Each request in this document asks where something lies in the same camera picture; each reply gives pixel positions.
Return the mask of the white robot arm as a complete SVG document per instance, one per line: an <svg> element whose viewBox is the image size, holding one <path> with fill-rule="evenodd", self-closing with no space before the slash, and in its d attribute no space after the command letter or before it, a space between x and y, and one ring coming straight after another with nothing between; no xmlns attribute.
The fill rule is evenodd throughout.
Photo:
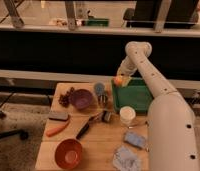
<svg viewBox="0 0 200 171"><path fill-rule="evenodd" d="M200 171L195 114L180 92L149 61L148 42L128 42L117 73L138 71L154 99L148 109L149 171Z"/></svg>

